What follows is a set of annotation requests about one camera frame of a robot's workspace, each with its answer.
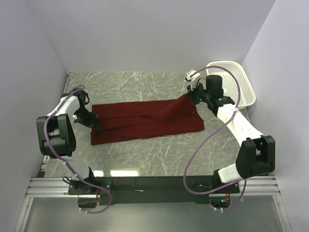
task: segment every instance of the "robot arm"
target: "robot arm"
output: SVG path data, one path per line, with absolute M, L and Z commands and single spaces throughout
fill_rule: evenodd
M 74 118 L 74 122 L 99 130 L 98 115 L 89 112 L 85 108 L 85 105 L 89 103 L 89 97 L 85 91 L 81 90 L 77 95 L 72 96 L 67 100 L 66 96 L 68 96 L 68 94 L 61 96 L 60 103 L 55 110 L 58 109 L 63 101 L 65 101 L 65 103 L 48 123 L 47 130 L 50 135 L 49 139 L 57 153 L 70 164 L 82 179 L 87 179 L 89 175 L 91 175 L 91 169 L 84 164 L 83 160 L 78 156 L 77 152 L 75 152 L 76 139 L 70 120 Z M 43 155 L 48 155 L 52 159 L 55 159 L 56 157 L 48 146 L 43 132 L 47 116 L 39 117 L 36 120 L 39 145 Z M 72 179 L 76 181 L 78 180 L 74 175 L 72 175 Z
M 190 78 L 190 72 L 186 77 L 191 81 L 187 87 L 188 97 L 195 103 L 201 101 L 221 121 L 226 123 L 236 111 L 233 120 L 227 125 L 237 139 L 240 150 L 236 163 L 214 172 L 215 185 L 228 183 L 235 180 L 246 179 L 252 176 L 263 175 L 275 169 L 275 140 L 271 136 L 264 136 L 255 129 L 250 122 L 235 109 L 235 103 L 230 97 L 223 95 L 222 77 L 209 75 L 206 77 L 206 89 L 199 83 L 199 74 Z

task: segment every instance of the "white enclosure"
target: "white enclosure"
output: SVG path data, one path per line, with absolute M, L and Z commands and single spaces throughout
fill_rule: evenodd
M 275 138 L 290 222 L 308 231 L 308 8 L 307 0 L 1 1 L 1 231 L 14 230 L 40 168 L 35 119 L 54 109 L 67 72 L 189 71 L 219 60 L 248 75 L 251 122 Z

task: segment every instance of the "white basket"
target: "white basket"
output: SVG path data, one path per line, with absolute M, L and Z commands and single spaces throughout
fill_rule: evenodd
M 246 106 L 255 103 L 255 93 L 244 69 L 240 64 L 233 61 L 216 61 L 209 63 L 207 66 L 219 66 L 226 68 L 236 77 L 240 86 L 239 109 L 243 109 Z M 206 72 L 207 75 L 220 75 L 222 77 L 222 88 L 224 90 L 224 95 L 229 96 L 236 103 L 238 98 L 238 91 L 232 76 L 227 72 L 217 68 L 206 69 Z

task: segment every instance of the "marble surface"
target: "marble surface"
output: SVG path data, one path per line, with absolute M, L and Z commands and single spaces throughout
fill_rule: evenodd
M 85 85 L 92 104 L 176 99 L 186 93 L 185 72 L 80 72 L 71 73 L 67 90 Z M 90 129 L 73 123 L 77 152 L 97 176 L 183 175 L 197 146 L 222 125 L 206 104 L 197 105 L 205 130 L 92 146 Z M 248 118 L 246 110 L 242 113 Z M 235 162 L 239 145 L 224 128 L 213 136 L 196 155 L 188 175 L 208 175 Z M 49 160 L 45 177 L 69 173 L 56 160 Z

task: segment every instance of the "dark red fabric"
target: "dark red fabric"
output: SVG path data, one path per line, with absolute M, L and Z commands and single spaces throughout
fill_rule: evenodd
M 100 131 L 92 129 L 91 145 L 148 139 L 204 130 L 204 122 L 186 94 L 175 100 L 92 105 Z

